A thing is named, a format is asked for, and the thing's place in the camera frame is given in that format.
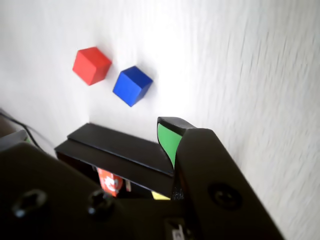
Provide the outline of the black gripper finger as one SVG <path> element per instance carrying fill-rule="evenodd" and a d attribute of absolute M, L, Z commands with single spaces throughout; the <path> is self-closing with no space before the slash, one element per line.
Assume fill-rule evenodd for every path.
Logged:
<path fill-rule="evenodd" d="M 123 216 L 95 182 L 27 142 L 0 139 L 3 240 L 123 240 Z"/>
<path fill-rule="evenodd" d="M 171 197 L 185 207 L 196 240 L 281 240 L 283 235 L 217 135 L 179 117 L 157 119 L 157 139 L 174 168 Z"/>

